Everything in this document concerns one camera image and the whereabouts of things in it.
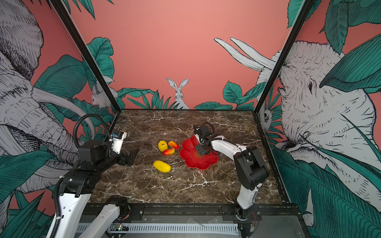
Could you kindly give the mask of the red flower-shaped bowl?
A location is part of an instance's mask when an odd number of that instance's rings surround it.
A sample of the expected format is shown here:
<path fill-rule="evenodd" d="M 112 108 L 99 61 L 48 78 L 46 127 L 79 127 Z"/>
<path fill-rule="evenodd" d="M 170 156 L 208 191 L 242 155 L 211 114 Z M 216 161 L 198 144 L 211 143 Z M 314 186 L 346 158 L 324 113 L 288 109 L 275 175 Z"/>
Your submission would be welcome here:
<path fill-rule="evenodd" d="M 180 157 L 184 160 L 185 164 L 189 168 L 198 168 L 200 170 L 206 170 L 211 165 L 214 165 L 218 162 L 218 155 L 215 155 L 213 153 L 200 156 L 195 148 L 197 145 L 199 145 L 199 141 L 195 136 L 186 139 L 182 143 Z"/>

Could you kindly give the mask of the red orange mango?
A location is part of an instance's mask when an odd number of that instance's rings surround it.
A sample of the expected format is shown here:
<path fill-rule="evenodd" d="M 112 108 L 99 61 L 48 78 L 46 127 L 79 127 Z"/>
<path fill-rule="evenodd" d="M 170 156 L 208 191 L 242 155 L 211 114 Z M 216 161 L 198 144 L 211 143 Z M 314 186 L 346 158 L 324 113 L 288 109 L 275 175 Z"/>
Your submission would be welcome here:
<path fill-rule="evenodd" d="M 174 148 L 175 150 L 179 150 L 179 145 L 174 141 L 168 142 L 168 146 Z"/>

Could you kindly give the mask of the long yellow fruit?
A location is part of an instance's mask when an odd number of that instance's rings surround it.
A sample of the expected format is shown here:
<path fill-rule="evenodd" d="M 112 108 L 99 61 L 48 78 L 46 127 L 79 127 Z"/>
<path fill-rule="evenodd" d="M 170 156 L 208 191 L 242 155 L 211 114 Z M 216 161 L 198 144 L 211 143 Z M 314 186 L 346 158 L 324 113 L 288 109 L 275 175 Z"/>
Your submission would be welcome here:
<path fill-rule="evenodd" d="M 160 171 L 162 173 L 169 173 L 172 170 L 172 167 L 169 164 L 167 164 L 163 161 L 160 161 L 160 160 L 156 160 L 153 163 L 153 166 L 154 166 L 154 168 L 156 168 L 158 171 Z"/>

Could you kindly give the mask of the yellow bumpy round fruit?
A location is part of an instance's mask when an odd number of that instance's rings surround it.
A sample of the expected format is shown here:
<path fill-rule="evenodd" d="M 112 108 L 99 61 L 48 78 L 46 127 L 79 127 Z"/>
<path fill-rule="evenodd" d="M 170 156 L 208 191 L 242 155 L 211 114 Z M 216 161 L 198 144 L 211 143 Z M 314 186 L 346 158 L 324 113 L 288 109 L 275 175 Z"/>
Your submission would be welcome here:
<path fill-rule="evenodd" d="M 167 150 L 168 149 L 168 144 L 167 144 L 167 142 L 165 142 L 165 141 L 159 141 L 159 143 L 158 143 L 158 149 L 161 151 L 161 152 L 164 152 L 165 150 Z"/>

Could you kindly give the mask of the red yellow mango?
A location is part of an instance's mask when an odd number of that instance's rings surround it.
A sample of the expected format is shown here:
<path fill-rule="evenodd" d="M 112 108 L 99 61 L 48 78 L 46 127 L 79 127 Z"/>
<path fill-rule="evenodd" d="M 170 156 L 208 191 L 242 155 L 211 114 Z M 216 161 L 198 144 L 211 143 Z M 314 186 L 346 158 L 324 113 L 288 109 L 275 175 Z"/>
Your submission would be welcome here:
<path fill-rule="evenodd" d="M 171 149 L 164 150 L 163 155 L 169 156 L 169 155 L 173 155 L 175 152 L 176 152 L 176 150 L 174 148 L 171 148 Z"/>

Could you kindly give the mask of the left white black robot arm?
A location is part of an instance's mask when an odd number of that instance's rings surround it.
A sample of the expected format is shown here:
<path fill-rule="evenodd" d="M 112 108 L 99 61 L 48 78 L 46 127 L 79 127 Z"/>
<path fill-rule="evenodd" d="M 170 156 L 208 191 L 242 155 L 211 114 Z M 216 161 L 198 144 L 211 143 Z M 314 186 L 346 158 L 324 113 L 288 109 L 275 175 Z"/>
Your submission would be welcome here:
<path fill-rule="evenodd" d="M 121 152 L 126 132 L 106 129 L 104 140 L 90 140 L 80 145 L 74 144 L 79 152 L 79 160 L 74 167 L 61 176 L 54 190 L 55 216 L 49 228 L 49 238 L 73 238 L 80 218 L 90 200 L 91 194 L 101 175 L 115 164 L 132 165 L 138 149 L 129 155 Z M 132 215 L 128 198 L 113 195 L 90 226 L 81 234 L 82 238 L 100 238 L 115 220 L 124 221 Z"/>

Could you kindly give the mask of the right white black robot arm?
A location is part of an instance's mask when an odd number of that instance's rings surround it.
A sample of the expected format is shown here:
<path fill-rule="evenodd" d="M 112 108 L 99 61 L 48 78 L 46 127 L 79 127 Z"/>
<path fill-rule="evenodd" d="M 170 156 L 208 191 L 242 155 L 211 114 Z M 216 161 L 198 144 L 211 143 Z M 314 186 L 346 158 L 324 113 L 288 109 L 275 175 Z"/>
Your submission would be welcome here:
<path fill-rule="evenodd" d="M 198 141 L 197 153 L 206 155 L 218 152 L 234 161 L 237 177 L 241 183 L 236 198 L 235 214 L 239 220 L 246 220 L 255 212 L 255 198 L 269 176 L 268 167 L 259 151 L 254 146 L 244 146 L 227 140 L 215 132 L 208 122 L 193 126 L 194 136 Z"/>

